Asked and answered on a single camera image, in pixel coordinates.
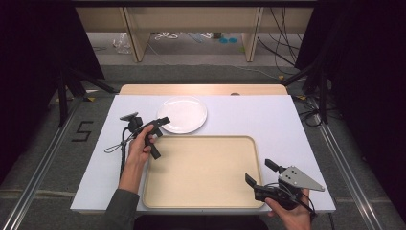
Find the white tabletop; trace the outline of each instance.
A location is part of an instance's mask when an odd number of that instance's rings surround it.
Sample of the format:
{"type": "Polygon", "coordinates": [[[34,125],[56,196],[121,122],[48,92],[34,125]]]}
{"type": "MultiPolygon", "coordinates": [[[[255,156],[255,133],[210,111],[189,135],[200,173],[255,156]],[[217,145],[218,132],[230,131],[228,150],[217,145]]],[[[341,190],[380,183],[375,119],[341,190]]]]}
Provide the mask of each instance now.
{"type": "MultiPolygon", "coordinates": [[[[121,152],[104,150],[121,142],[122,131],[127,122],[120,117],[139,112],[144,123],[155,120],[159,107],[175,96],[115,97],[104,123],[98,143],[80,182],[71,206],[82,213],[102,212],[117,189],[119,182],[121,152]]],[[[266,158],[278,165],[296,166],[326,188],[324,192],[311,191],[317,212],[333,212],[334,203],[325,180],[308,143],[302,123],[290,96],[194,96],[208,109],[205,124],[191,135],[246,135],[257,144],[263,183],[278,181],[278,174],[264,165],[266,158]]],[[[164,135],[177,135],[165,132],[164,135]]],[[[145,173],[140,184],[144,189],[145,173]]],[[[258,209],[150,209],[142,201],[137,211],[148,214],[264,214],[270,209],[263,205],[258,209]]]]}

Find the hand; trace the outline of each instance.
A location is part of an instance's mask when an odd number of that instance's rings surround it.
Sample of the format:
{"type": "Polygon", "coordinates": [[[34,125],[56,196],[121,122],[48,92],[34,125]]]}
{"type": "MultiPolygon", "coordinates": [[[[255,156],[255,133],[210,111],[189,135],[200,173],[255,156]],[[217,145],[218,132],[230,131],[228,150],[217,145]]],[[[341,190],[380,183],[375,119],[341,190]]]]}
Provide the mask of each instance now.
{"type": "MultiPolygon", "coordinates": [[[[127,190],[134,194],[138,193],[144,164],[148,160],[151,151],[151,146],[145,146],[144,139],[152,129],[153,125],[144,127],[143,131],[137,135],[137,138],[130,142],[119,189],[127,190]]],[[[153,144],[155,142],[152,135],[149,135],[148,138],[150,143],[153,144]]]]}
{"type": "MultiPolygon", "coordinates": [[[[302,202],[308,205],[309,190],[303,189],[303,193],[304,195],[302,196],[302,202]]],[[[295,209],[286,210],[282,208],[277,201],[271,198],[266,198],[265,203],[268,204],[269,207],[271,207],[272,209],[272,211],[268,213],[268,216],[274,217],[275,215],[278,215],[283,221],[283,224],[286,227],[286,229],[288,230],[310,229],[310,213],[304,206],[299,205],[295,209]]]]}
{"type": "MultiPolygon", "coordinates": [[[[149,158],[151,152],[151,146],[145,146],[145,138],[149,132],[153,129],[153,125],[144,127],[143,131],[138,134],[137,138],[129,143],[127,162],[136,162],[139,164],[145,164],[149,158]]],[[[154,143],[155,139],[152,135],[148,136],[150,143],[154,143]]]]}

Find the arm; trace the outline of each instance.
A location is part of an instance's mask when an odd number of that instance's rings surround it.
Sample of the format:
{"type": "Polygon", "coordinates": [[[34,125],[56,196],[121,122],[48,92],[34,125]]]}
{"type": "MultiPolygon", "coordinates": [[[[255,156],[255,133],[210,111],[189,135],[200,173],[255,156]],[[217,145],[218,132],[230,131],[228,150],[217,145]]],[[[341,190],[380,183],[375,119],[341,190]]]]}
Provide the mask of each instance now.
{"type": "MultiPolygon", "coordinates": [[[[303,189],[303,193],[302,202],[308,205],[309,190],[303,189]]],[[[295,209],[288,211],[271,198],[266,198],[265,202],[272,209],[268,216],[274,217],[278,215],[287,230],[310,230],[310,213],[304,206],[299,205],[295,209]]]]}
{"type": "MultiPolygon", "coordinates": [[[[107,229],[133,229],[135,211],[139,201],[137,195],[143,175],[144,164],[149,158],[150,146],[145,146],[145,137],[153,126],[147,126],[132,140],[129,145],[128,157],[125,162],[119,188],[114,193],[104,213],[107,229]]],[[[152,135],[149,141],[154,143],[152,135]]]]}

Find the wooden tray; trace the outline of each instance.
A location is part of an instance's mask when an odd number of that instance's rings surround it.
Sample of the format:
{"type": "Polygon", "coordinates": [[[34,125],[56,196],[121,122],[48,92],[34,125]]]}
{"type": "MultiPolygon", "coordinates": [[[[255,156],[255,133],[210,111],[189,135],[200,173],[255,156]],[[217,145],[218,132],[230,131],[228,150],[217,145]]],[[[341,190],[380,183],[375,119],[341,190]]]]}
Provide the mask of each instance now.
{"type": "Polygon", "coordinates": [[[162,156],[149,159],[143,202],[148,208],[259,208],[249,173],[260,184],[249,136],[162,136],[162,156]]]}

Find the white plate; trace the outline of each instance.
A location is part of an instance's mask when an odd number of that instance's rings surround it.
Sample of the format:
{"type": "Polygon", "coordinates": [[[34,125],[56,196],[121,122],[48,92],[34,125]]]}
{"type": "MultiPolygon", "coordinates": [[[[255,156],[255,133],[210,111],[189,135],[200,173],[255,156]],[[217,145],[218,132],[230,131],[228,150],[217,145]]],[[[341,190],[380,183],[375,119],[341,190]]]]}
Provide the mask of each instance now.
{"type": "Polygon", "coordinates": [[[207,108],[197,98],[174,97],[164,102],[158,110],[158,118],[168,117],[170,123],[162,126],[172,133],[188,133],[200,128],[207,118],[207,108]]]}

